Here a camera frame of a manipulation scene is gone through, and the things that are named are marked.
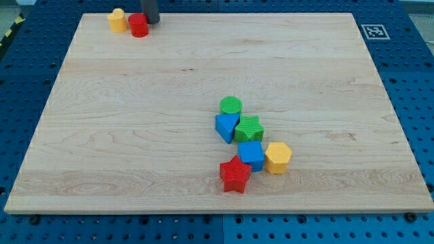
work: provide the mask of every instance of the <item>plastic block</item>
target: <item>plastic block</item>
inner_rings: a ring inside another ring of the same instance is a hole
[[[220,178],[223,180],[223,191],[236,190],[244,193],[245,184],[250,179],[252,166],[242,163],[238,156],[229,162],[220,164]]]
[[[128,29],[125,12],[120,8],[114,9],[113,13],[108,14],[107,20],[111,31],[115,33],[124,32]]]
[[[265,168],[270,174],[283,174],[291,155],[291,149],[284,142],[270,142],[265,151]]]
[[[261,171],[264,166],[264,151],[259,141],[239,143],[238,156],[243,163],[252,166],[252,172]]]
[[[149,33],[148,22],[144,14],[135,13],[128,17],[133,37],[145,37]]]
[[[222,136],[223,140],[230,144],[233,140],[235,126],[238,125],[239,114],[217,115],[216,131]]]
[[[234,141],[251,142],[262,141],[264,127],[259,124],[259,117],[240,116],[239,124],[235,127]]]
[[[224,115],[241,113],[243,104],[241,100],[234,96],[227,96],[220,101],[220,112]]]

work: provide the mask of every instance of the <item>wooden tabletop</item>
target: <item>wooden tabletop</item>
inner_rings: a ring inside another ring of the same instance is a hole
[[[225,96],[288,170],[223,192]],[[145,38],[84,14],[10,214],[387,213],[433,201],[351,14],[161,14]]]

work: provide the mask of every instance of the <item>star-shaped block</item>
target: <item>star-shaped block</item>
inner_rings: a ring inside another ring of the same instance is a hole
[[[220,178],[223,180],[223,191],[236,190],[244,193],[245,184],[250,179],[252,166],[241,162],[238,156],[229,162],[220,164]]]
[[[265,157],[259,141],[238,143],[238,156],[241,162],[252,166],[252,172],[262,171]]]
[[[270,174],[283,174],[291,156],[292,151],[284,142],[270,142],[265,151],[265,168]]]
[[[235,133],[235,126],[238,125],[238,122],[239,114],[216,116],[216,131],[222,136],[223,140],[227,144],[232,142]]]
[[[235,127],[234,141],[251,142],[262,141],[264,127],[259,124],[259,116],[240,116],[239,124]]]

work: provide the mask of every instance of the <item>red block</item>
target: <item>red block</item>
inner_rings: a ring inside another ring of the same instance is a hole
[[[134,37],[145,37],[149,33],[148,22],[144,14],[135,13],[130,15],[128,23]]]
[[[229,162],[220,164],[220,178],[223,180],[223,191],[236,190],[244,193],[245,184],[250,179],[252,166],[241,162],[238,156]]]

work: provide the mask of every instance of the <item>red star block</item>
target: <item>red star block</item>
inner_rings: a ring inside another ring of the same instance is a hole
[[[220,178],[223,180],[223,191],[236,190],[244,193],[245,183],[250,178],[252,166],[241,162],[238,156],[233,157],[229,162],[220,164]]]

